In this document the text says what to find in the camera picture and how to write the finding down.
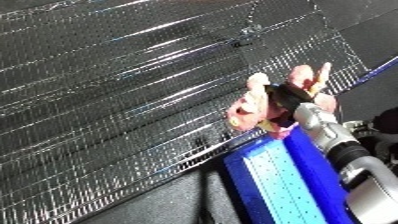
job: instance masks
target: wire mesh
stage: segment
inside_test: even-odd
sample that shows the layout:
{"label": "wire mesh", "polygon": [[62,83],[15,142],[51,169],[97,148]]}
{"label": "wire mesh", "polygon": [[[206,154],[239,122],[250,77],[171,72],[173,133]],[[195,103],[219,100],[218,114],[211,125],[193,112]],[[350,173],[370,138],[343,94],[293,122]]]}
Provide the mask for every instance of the wire mesh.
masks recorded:
{"label": "wire mesh", "polygon": [[329,61],[338,94],[366,70],[307,0],[33,2],[0,15],[5,224],[78,221],[230,150],[254,72]]}

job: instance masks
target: blue plastic container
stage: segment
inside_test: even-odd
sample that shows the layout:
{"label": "blue plastic container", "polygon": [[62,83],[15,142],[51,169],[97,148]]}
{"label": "blue plastic container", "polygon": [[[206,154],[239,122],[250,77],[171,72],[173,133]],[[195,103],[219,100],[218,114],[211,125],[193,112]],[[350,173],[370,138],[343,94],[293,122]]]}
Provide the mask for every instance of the blue plastic container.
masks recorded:
{"label": "blue plastic container", "polygon": [[299,128],[268,136],[224,160],[253,223],[350,224],[337,174]]}

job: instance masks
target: pink stuffed toy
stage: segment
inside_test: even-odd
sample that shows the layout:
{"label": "pink stuffed toy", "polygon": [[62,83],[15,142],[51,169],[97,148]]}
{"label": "pink stuffed toy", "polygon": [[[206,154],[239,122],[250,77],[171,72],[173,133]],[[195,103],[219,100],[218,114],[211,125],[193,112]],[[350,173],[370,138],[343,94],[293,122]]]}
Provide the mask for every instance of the pink stuffed toy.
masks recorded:
{"label": "pink stuffed toy", "polygon": [[[326,87],[330,69],[331,64],[325,63],[315,76],[310,66],[297,66],[287,77],[286,84],[306,91],[315,104],[324,110],[334,112],[336,99],[331,95],[320,93]],[[287,119],[289,113],[269,98],[264,86],[270,84],[266,74],[256,73],[249,77],[246,84],[249,91],[227,111],[229,123],[234,129],[247,131],[259,126],[276,139],[283,139],[290,134],[296,124],[284,128],[275,122]]]}

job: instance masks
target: toy ear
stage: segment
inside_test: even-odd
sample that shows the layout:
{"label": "toy ear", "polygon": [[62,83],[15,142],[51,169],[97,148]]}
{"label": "toy ear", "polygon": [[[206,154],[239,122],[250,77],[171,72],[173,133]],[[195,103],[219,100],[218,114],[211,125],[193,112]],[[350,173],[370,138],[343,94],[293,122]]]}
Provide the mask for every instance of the toy ear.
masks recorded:
{"label": "toy ear", "polygon": [[252,89],[256,88],[256,86],[265,86],[265,85],[269,85],[269,84],[270,84],[270,81],[269,81],[268,76],[264,73],[257,72],[247,79],[246,85],[247,85],[247,88],[249,88],[249,90],[252,90]]}

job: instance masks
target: gray floor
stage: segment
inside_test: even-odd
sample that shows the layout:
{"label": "gray floor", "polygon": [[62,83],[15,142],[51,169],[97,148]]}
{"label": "gray floor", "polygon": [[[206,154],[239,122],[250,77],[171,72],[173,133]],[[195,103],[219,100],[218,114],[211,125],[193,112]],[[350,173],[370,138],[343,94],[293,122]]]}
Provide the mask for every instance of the gray floor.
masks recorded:
{"label": "gray floor", "polygon": [[[398,1],[316,2],[369,68],[398,54]],[[342,95],[344,119],[368,119],[398,105],[397,75],[398,66]],[[199,210],[203,206],[216,223],[248,223],[220,160],[83,223],[198,223]]]}

